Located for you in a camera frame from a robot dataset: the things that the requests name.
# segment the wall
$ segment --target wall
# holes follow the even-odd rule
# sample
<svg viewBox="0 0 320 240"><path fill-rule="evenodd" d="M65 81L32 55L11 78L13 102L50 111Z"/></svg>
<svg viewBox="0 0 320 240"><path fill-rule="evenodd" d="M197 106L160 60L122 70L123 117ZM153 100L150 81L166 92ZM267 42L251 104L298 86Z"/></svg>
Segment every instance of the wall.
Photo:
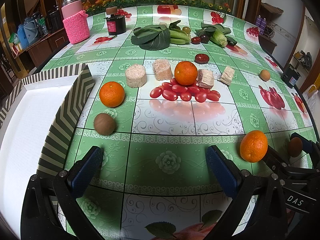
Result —
<svg viewBox="0 0 320 240"><path fill-rule="evenodd" d="M301 0L265 0L265 2L284 10L281 16L273 20L275 36L272 39L277 46L272 55L285 66L300 28L303 3Z"/></svg>
<svg viewBox="0 0 320 240"><path fill-rule="evenodd" d="M295 52L301 51L301 50L303 50L305 53L310 52L312 56L312 66L313 66L320 49L320 32L317 29L316 25L313 22L310 22L310 19L308 19L308 17L311 17L311 16L308 10L306 9L301 36ZM297 60L291 59L290 63L293 66L296 66ZM305 79L307 78L308 72L305 69L303 69L301 65L299 65L297 70L301 75L301 77L297 81L297 86L298 88L300 88L303 82L305 81Z"/></svg>

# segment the purple bottle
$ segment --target purple bottle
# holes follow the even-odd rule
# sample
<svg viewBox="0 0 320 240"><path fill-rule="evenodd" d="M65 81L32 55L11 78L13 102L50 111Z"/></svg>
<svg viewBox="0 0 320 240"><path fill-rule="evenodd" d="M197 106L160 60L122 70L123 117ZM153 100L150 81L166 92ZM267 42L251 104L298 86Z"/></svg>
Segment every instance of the purple bottle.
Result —
<svg viewBox="0 0 320 240"><path fill-rule="evenodd" d="M258 17L257 17L257 19L256 19L256 26L257 27L260 27L260 24L261 24L261 21L262 21L262 18L261 18L261 16L259 15Z"/></svg>
<svg viewBox="0 0 320 240"><path fill-rule="evenodd" d="M267 21L266 21L266 19L264 18L264 19L261 20L261 24L260 24L260 31L259 31L259 33L260 33L261 35L264 33L264 30L265 30L266 26L267 26Z"/></svg>

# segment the blue gripper pad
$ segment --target blue gripper pad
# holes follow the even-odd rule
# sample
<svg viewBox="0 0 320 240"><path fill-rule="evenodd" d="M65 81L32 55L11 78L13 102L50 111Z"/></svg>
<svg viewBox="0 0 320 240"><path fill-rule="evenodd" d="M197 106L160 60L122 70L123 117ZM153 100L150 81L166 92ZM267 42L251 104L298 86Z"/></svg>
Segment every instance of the blue gripper pad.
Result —
<svg viewBox="0 0 320 240"><path fill-rule="evenodd" d="M90 181L102 163L103 152L97 146L92 146L82 160L77 161L69 171L67 178L71 195L74 198L83 196Z"/></svg>
<svg viewBox="0 0 320 240"><path fill-rule="evenodd" d="M304 138L303 136L301 136L300 134L298 134L296 132L292 133L292 135L290 136L290 140L292 138L294 138L294 137L298 137L298 138L301 139L301 141L302 141L302 150L304 152L306 152L308 154L312 153L312 151L313 151L312 143L308 139Z"/></svg>
<svg viewBox="0 0 320 240"><path fill-rule="evenodd" d="M239 174L234 176L233 173L239 172L239 169L215 145L207 149L205 158L207 166L213 171L226 196L235 198L241 184L241 177Z"/></svg>

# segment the screw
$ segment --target screw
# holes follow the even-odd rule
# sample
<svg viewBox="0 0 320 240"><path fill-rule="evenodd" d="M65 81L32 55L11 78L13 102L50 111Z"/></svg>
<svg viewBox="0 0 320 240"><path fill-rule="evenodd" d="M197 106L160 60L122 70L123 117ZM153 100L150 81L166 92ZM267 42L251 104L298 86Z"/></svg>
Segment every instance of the screw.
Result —
<svg viewBox="0 0 320 240"><path fill-rule="evenodd" d="M37 174L34 174L31 176L30 180L35 181L38 178Z"/></svg>
<svg viewBox="0 0 320 240"><path fill-rule="evenodd" d="M62 178L63 178L64 176L66 176L67 174L68 174L68 172L67 172L66 170L63 170L63 171L60 171L60 172L59 172L59 176L62 177Z"/></svg>
<svg viewBox="0 0 320 240"><path fill-rule="evenodd" d="M245 177L248 177L248 176L250 175L250 172L247 171L247 170L242 170L242 171L241 171L241 174L242 174L243 176L245 176Z"/></svg>
<svg viewBox="0 0 320 240"><path fill-rule="evenodd" d="M271 174L271 178L273 178L273 179L278 179L278 175L275 174L275 173L272 173L272 174Z"/></svg>

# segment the brown ball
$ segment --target brown ball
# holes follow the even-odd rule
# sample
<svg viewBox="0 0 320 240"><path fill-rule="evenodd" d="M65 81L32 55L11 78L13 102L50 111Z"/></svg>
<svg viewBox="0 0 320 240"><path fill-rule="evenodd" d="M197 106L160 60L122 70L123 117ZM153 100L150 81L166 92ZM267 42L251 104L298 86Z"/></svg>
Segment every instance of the brown ball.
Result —
<svg viewBox="0 0 320 240"><path fill-rule="evenodd" d="M288 144L288 154L291 157L298 157L302 152L302 141L298 137L294 137L290 140Z"/></svg>
<svg viewBox="0 0 320 240"><path fill-rule="evenodd" d="M261 70L260 78L263 81L268 81L270 79L270 72L268 70L266 70L266 69Z"/></svg>
<svg viewBox="0 0 320 240"><path fill-rule="evenodd" d="M110 115L100 113L95 117L93 127L100 135L110 135L116 128L116 122Z"/></svg>

